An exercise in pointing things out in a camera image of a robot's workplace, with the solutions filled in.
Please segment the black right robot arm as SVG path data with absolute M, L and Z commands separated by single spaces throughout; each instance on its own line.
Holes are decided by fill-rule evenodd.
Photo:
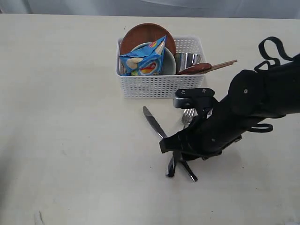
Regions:
M 174 176 L 178 162 L 218 156 L 243 133 L 258 132 L 263 120 L 298 113 L 300 57 L 268 70 L 242 70 L 222 100 L 216 100 L 214 94 L 210 88 L 176 91 L 174 106 L 194 108 L 197 115 L 186 128 L 159 144 L 162 153 L 172 152 L 169 177 Z

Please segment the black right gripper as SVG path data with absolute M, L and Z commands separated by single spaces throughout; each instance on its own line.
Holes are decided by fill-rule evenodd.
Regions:
M 159 143 L 162 153 L 173 151 L 167 166 L 168 178 L 174 177 L 177 163 L 186 168 L 186 161 L 218 156 L 232 143 L 242 139 L 243 117 L 232 111 L 229 100 L 186 100 L 182 104 L 176 100 L 175 107 L 194 108 L 197 116 L 185 129 L 163 138 Z

